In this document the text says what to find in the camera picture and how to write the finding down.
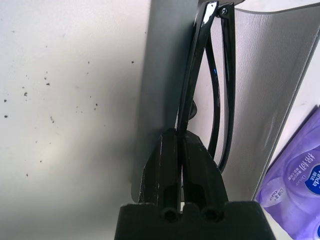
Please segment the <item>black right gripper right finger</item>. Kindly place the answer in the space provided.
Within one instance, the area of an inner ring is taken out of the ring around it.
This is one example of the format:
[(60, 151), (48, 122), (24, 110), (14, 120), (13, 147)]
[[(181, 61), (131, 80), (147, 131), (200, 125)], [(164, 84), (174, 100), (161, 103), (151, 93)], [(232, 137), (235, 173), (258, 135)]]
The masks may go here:
[(199, 209), (223, 209), (228, 202), (223, 178), (200, 137), (187, 131), (180, 146), (184, 201)]

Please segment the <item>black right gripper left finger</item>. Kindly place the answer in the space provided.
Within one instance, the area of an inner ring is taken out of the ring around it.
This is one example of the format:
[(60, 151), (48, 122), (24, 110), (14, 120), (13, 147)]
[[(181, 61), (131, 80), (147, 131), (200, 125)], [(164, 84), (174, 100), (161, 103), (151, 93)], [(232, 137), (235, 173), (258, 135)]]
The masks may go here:
[(142, 172), (138, 202), (160, 209), (180, 208), (181, 164), (176, 130), (169, 128), (157, 140)]

